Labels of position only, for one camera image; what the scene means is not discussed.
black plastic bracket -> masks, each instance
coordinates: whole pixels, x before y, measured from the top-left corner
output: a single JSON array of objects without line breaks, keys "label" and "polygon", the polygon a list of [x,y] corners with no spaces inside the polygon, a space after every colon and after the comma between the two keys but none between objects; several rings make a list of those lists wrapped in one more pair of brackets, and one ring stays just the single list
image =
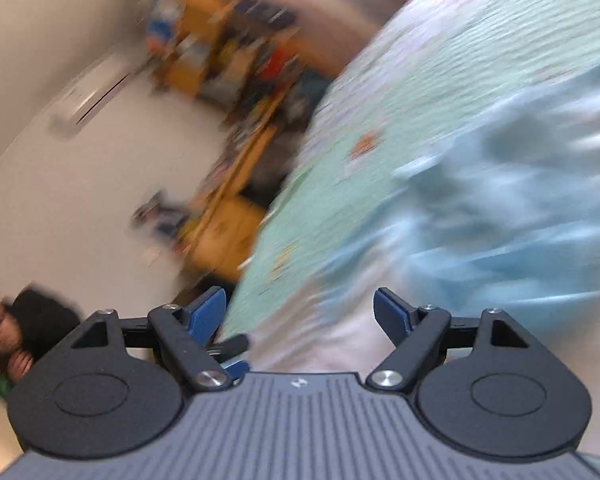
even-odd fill
[{"label": "black plastic bracket", "polygon": [[422,380],[416,405],[455,446],[501,460],[576,449],[591,416],[578,378],[497,308],[482,313],[471,355]]},{"label": "black plastic bracket", "polygon": [[[375,390],[409,393],[418,380],[444,361],[442,340],[451,324],[451,314],[435,307],[415,309],[386,288],[376,292],[374,314],[398,346],[368,375],[366,385]],[[384,380],[387,374],[391,379]]]},{"label": "black plastic bracket", "polygon": [[120,328],[127,348],[155,348],[158,340],[145,317],[120,320]]},{"label": "black plastic bracket", "polygon": [[24,447],[79,459],[146,444],[182,406],[180,387],[169,373],[126,352],[115,310],[85,320],[36,363],[7,400]]},{"label": "black plastic bracket", "polygon": [[154,308],[147,319],[160,345],[165,367],[194,392],[210,392],[232,385],[224,368],[189,336],[174,305]]}]

screw head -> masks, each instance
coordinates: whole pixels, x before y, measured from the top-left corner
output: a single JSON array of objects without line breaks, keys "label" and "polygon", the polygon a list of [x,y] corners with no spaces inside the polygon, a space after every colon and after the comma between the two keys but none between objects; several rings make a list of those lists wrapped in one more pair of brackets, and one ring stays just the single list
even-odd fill
[{"label": "screw head", "polygon": [[395,370],[379,370],[371,376],[371,382],[383,388],[391,388],[402,382],[402,376]]},{"label": "screw head", "polygon": [[219,388],[228,380],[227,375],[218,370],[205,370],[196,375],[196,382],[205,388]]}]

